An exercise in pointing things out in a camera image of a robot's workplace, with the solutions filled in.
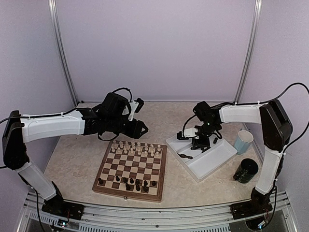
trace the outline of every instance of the beige tabletop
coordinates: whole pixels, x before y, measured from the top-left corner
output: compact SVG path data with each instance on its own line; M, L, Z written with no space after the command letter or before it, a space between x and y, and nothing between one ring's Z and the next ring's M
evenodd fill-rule
M96 104L80 104L79 107L93 107ZM149 132L140 142L166 144L165 140L181 130L184 122L193 115L194 102L145 102L135 118L144 121ZM194 119L187 128L198 124ZM241 123L222 124L221 134L233 144ZM113 137L106 133L104 138ZM120 135L118 139L132 141ZM186 207L229 203L250 198L259 173L247 184L234 181L232 176L244 158L254 159L261 167L252 146L243 155L235 155L228 163L197 183L174 155L167 151L167 163L161 203L108 196L92 190L94 180L106 151L108 142L96 135L62 136L45 170L46 176L59 187L63 197L84 203L128 207Z

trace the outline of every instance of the purple wall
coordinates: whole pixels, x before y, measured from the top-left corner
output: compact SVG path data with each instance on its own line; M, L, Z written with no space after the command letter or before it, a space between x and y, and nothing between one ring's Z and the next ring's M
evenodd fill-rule
M289 84L309 86L309 1L263 1L253 59L242 102L264 101L279 95ZM309 119L309 98L302 87L292 87L280 98L294 132L305 128ZM261 128L250 125L262 150ZM279 186L285 189L296 214L300 231L309 221L309 132L288 148Z
M57 1L78 97L126 86L144 100L232 101L254 1Z
M0 28L0 118L16 109L44 114L71 108L48 1L1 1ZM35 141L28 145L28 154L43 170L55 145L56 138ZM27 192L15 172L0 171L0 231L16 229Z

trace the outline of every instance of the black cylinder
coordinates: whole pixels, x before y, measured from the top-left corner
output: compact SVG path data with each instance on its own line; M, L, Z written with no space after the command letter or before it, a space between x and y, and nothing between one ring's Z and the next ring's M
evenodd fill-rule
M243 159L233 178L243 184L248 183L259 171L257 163L252 159Z

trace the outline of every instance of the small robotic arm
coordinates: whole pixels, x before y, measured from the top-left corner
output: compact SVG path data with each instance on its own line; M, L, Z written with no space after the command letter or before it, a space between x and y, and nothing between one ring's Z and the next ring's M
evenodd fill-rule
M84 206L63 200L57 186L47 180L28 157L25 143L62 135L97 134L103 140L100 136L107 131L113 132L116 135L114 138L122 133L139 139L148 132L148 128L133 116L143 104L140 98L128 101L114 91L94 108L76 108L65 113L36 116L12 111L2 138L4 164L15 170L45 199L43 211L65 218L69 212L70 218L80 220Z
M201 126L177 134L179 140L192 138L192 149L203 152L210 148L209 137L222 129L222 123L243 122L262 125L265 157L259 180L252 190L249 202L231 206L234 219L249 217L272 210L270 194L283 164L283 150L288 145L293 127L279 100L264 104L231 105L222 103L210 107L205 101L198 103L193 112L203 122Z

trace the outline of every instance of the chessboard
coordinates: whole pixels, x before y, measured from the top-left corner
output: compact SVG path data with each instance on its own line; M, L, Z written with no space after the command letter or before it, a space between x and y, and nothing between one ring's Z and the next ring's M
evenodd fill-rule
M114 140L109 143L92 190L161 202L166 145Z

